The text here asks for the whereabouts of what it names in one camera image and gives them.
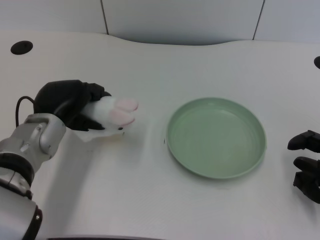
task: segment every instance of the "white plush toy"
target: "white plush toy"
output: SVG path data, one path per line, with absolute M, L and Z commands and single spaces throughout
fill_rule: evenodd
M 104 96 L 99 101 L 89 102 L 81 111 L 88 118 L 102 124 L 104 130 L 74 131 L 84 142 L 99 137 L 122 134 L 135 121 L 133 112 L 138 102 L 132 98 Z

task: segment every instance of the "pink bunny ear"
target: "pink bunny ear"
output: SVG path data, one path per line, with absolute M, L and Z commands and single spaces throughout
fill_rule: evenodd
M 117 108 L 112 109 L 108 117 L 111 123 L 119 126 L 125 126 L 135 121 L 135 117 L 132 114 Z
M 138 109 L 138 101 L 133 98 L 122 98 L 115 102 L 115 107 L 126 112 L 133 112 Z

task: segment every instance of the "plate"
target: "plate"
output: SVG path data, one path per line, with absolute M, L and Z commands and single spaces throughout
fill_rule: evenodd
M 171 117 L 166 141 L 174 158 L 198 175 L 213 179 L 239 177 L 264 158 L 266 134 L 244 106 L 222 98 L 201 98 Z

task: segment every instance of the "white table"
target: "white table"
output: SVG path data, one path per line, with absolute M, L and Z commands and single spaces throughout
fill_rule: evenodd
M 33 42 L 25 55 L 11 46 Z M 131 236 L 168 240 L 301 240 L 320 236 L 320 205 L 293 180 L 288 141 L 320 132 L 320 44 L 237 41 L 212 46 L 129 42 L 94 33 L 1 32 L 0 137 L 14 130 L 20 96 L 47 82 L 79 79 L 139 100 L 124 136 L 81 142 L 71 131 L 32 185 L 44 214 L 40 236 Z M 263 163 L 233 180 L 182 168 L 164 144 L 175 109 L 201 97 L 250 109 L 267 136 Z M 20 106 L 20 121 L 32 113 Z

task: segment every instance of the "cable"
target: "cable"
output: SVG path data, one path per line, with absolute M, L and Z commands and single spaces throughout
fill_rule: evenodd
M 32 104 L 35 104 L 35 101 L 29 96 L 22 96 L 19 98 L 18 102 L 16 103 L 16 107 L 15 107 L 15 127 L 19 126 L 19 107 L 20 107 L 20 103 L 22 102 L 23 99 L 28 99 L 30 102 L 32 102 Z

